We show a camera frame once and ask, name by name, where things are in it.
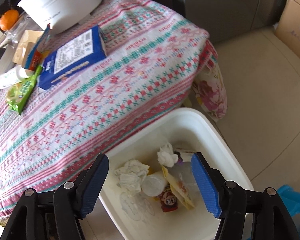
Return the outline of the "white nut snack wrapper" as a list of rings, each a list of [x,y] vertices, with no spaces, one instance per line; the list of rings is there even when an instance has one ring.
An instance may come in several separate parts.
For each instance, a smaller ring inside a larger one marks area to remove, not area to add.
[[[179,200],[187,210],[194,209],[195,205],[192,201],[189,188],[182,178],[182,170],[178,166],[166,167],[163,165],[161,165],[161,169],[177,200]]]

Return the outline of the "red cartoon snack can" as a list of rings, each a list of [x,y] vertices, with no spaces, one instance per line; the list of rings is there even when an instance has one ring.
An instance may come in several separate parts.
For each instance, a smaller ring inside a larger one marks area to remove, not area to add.
[[[161,209],[164,213],[173,212],[178,209],[176,196],[172,193],[171,187],[168,184],[162,193],[159,195]]]

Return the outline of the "silver white wrapper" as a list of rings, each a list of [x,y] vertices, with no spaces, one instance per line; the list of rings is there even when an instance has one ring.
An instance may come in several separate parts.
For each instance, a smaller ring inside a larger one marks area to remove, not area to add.
[[[119,186],[130,196],[134,196],[141,192],[141,184],[147,177],[149,168],[150,166],[136,159],[131,159],[117,168],[114,175],[119,181]]]

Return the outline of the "large white plastic bottle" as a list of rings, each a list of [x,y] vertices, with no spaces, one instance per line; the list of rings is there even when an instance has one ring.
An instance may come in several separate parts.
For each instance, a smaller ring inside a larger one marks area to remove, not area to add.
[[[141,189],[147,196],[157,197],[162,193],[167,184],[168,181],[166,180],[163,172],[158,171],[146,176],[141,184]]]

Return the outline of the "white tissue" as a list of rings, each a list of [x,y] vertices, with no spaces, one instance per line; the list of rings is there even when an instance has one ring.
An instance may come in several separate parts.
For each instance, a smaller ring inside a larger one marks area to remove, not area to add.
[[[166,167],[173,167],[178,162],[178,155],[173,152],[172,145],[168,142],[157,152],[158,162]]]

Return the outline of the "white labelled plastic bottle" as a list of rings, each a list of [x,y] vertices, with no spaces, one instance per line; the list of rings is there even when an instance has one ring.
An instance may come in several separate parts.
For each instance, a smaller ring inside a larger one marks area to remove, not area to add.
[[[33,70],[25,69],[21,65],[16,65],[6,73],[0,74],[0,89],[5,89],[20,83],[33,74]]]

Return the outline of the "blue biscuit box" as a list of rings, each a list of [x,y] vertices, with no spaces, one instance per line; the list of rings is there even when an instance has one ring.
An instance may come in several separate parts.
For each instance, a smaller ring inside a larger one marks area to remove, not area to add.
[[[47,55],[38,86],[43,90],[50,89],[106,57],[101,28],[95,25]]]

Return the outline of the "blue plastic stool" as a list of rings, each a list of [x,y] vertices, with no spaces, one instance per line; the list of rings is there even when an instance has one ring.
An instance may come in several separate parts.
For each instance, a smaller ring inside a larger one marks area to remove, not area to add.
[[[283,200],[300,236],[300,192],[289,185],[283,185],[277,190]]]

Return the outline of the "floral cloth under table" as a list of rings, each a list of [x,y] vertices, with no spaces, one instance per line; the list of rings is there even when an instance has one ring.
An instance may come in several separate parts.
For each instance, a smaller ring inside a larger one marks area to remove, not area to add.
[[[228,98],[218,65],[218,54],[209,40],[206,40],[199,55],[199,66],[200,71],[194,79],[192,90],[204,112],[217,122],[227,113]]]

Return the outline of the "green snack bag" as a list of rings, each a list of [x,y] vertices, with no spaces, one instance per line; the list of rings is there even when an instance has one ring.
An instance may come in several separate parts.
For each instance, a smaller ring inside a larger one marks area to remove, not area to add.
[[[13,85],[7,92],[6,102],[9,108],[19,115],[21,115],[27,101],[30,98],[39,75],[43,70],[42,66],[38,66],[36,71],[31,77],[26,78],[24,81]]]

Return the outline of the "torn brown orange carton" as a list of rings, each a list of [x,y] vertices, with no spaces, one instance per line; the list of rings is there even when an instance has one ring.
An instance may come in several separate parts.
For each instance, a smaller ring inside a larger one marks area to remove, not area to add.
[[[24,69],[35,71],[43,58],[44,47],[50,37],[48,23],[44,31],[25,30],[18,42],[12,62]]]

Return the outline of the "glass jar with lid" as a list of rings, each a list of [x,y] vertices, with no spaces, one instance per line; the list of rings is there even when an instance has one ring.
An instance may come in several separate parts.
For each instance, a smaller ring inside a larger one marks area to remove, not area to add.
[[[24,31],[30,26],[31,21],[32,20],[28,14],[22,14],[13,27],[5,32],[4,45],[17,44]]]

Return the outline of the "orange fruit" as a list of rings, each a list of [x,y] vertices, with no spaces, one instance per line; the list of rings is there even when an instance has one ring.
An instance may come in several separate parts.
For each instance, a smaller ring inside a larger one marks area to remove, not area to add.
[[[0,18],[0,29],[2,31],[10,30],[19,18],[19,12],[15,9],[6,11]]]

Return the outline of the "dark grey refrigerator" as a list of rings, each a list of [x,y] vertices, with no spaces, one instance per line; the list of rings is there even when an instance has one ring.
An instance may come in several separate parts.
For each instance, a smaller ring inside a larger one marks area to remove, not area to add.
[[[279,21],[286,0],[153,0],[207,30],[220,42]]]

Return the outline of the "white electric cooking pot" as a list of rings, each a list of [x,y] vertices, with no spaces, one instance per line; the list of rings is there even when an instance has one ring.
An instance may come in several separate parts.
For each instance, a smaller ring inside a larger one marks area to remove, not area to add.
[[[21,0],[21,7],[41,28],[50,26],[53,34],[78,24],[93,12],[102,0]]]

